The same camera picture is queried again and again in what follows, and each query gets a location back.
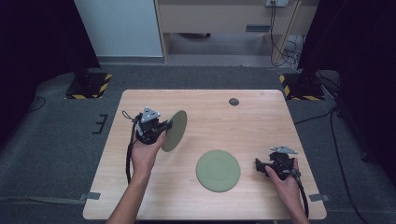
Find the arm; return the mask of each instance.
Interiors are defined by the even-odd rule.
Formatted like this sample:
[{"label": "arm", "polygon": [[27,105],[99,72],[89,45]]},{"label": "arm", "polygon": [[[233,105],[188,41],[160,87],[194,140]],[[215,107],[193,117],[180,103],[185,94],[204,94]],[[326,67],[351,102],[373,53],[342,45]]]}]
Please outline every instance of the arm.
[{"label": "arm", "polygon": [[145,145],[139,141],[135,142],[131,156],[132,166],[134,167],[131,183],[125,190],[107,223],[131,224],[135,222],[149,183],[149,177],[157,152],[163,145],[164,140],[165,132],[152,145]]},{"label": "arm", "polygon": [[[294,159],[293,166],[298,169],[297,159]],[[273,181],[280,200],[286,205],[291,222],[294,224],[309,223],[301,205],[300,190],[294,177],[290,175],[282,181],[271,167],[265,166],[265,170]]]}]

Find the black tripod base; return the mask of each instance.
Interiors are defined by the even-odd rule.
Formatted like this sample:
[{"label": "black tripod base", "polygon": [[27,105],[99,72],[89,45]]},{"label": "black tripod base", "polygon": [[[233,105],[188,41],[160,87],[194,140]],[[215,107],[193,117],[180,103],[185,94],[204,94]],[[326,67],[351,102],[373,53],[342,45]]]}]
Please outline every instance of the black tripod base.
[{"label": "black tripod base", "polygon": [[111,75],[107,73],[89,73],[88,76],[89,80],[83,81],[75,76],[66,92],[65,98],[89,99],[102,97]]},{"label": "black tripod base", "polygon": [[317,77],[301,78],[299,73],[279,77],[288,100],[323,100],[324,93]]}]

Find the black curtain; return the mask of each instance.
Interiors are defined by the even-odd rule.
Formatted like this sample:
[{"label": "black curtain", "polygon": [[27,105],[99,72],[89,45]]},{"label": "black curtain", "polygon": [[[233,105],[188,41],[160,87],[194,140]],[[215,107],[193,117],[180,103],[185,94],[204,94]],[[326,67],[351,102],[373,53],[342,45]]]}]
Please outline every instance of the black curtain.
[{"label": "black curtain", "polygon": [[0,31],[1,146],[39,83],[100,65],[73,0],[0,0]]},{"label": "black curtain", "polygon": [[343,118],[396,185],[395,9],[392,0],[321,0],[299,67],[339,73]]}]

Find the white wall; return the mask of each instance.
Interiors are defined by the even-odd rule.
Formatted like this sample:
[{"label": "white wall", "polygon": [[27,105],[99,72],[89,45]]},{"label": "white wall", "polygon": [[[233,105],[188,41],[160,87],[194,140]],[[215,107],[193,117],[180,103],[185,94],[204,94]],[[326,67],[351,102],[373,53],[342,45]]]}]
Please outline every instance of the white wall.
[{"label": "white wall", "polygon": [[97,56],[163,56],[153,0],[75,3]]}]

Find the power outlet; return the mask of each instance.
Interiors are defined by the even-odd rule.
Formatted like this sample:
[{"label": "power outlet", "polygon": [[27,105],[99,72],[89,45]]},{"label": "power outlet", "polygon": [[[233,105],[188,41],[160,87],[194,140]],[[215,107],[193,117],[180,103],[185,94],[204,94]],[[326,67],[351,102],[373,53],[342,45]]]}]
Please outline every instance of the power outlet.
[{"label": "power outlet", "polygon": [[277,7],[286,7],[288,2],[289,0],[265,0],[265,5],[267,7],[272,7],[275,3]]}]

